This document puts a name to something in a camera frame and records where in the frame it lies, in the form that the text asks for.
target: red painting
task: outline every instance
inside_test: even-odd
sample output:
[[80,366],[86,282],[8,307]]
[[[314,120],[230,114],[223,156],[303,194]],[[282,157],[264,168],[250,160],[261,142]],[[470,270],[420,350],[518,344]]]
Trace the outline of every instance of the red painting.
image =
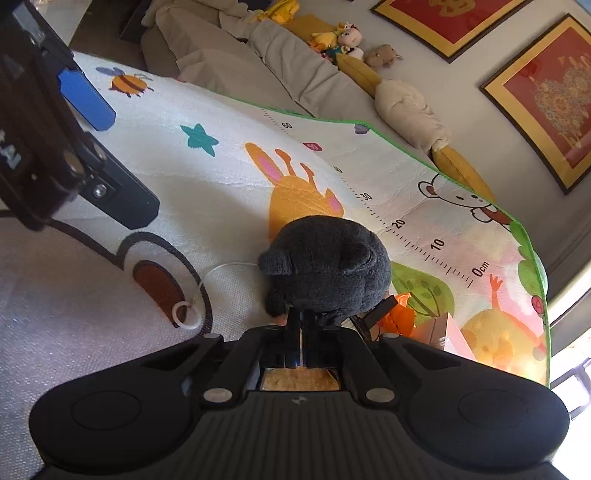
[[504,84],[571,168],[591,151],[591,45],[565,30]]
[[486,22],[512,0],[394,0],[390,6],[400,10],[451,43]]

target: blue component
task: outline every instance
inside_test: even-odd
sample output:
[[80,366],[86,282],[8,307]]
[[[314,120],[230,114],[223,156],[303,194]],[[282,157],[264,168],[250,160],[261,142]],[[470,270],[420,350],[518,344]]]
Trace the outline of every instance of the blue component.
[[58,75],[61,94],[98,131],[115,123],[115,111],[92,86],[84,73],[64,69]]

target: cartoon tree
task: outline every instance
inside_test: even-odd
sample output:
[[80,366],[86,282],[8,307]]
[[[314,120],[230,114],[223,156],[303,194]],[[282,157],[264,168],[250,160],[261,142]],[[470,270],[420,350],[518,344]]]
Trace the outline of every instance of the cartoon tree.
[[408,306],[416,312],[415,325],[444,313],[454,313],[454,298],[447,284],[432,275],[391,262],[392,283],[398,293],[410,293]]
[[[517,266],[519,281],[527,293],[531,295],[531,305],[538,315],[544,314],[544,301],[542,297],[548,290],[548,279],[544,274],[544,267],[538,255],[530,248],[527,233],[524,228],[516,222],[511,222],[509,226],[511,234],[519,244],[519,254],[523,260]],[[541,273],[542,283],[538,279],[535,270],[536,265]]]

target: cartoon bee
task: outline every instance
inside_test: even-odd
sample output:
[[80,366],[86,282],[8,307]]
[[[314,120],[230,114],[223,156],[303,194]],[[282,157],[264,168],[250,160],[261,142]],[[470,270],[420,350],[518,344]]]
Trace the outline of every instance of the cartoon bee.
[[143,73],[126,75],[123,70],[117,67],[113,67],[112,69],[97,67],[96,71],[113,76],[113,82],[111,83],[111,88],[109,90],[116,90],[117,92],[124,93],[129,98],[131,98],[132,93],[135,96],[140,96],[140,93],[144,93],[146,89],[154,91],[148,87],[148,84],[144,81],[149,80],[151,82],[152,79],[149,79]]

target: framed picture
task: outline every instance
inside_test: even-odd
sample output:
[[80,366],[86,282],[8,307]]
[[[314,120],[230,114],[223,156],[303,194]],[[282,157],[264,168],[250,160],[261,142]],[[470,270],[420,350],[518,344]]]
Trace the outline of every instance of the framed picture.
[[591,34],[571,15],[480,89],[517,127],[564,194],[591,167]]
[[387,0],[371,10],[453,62],[532,0]]

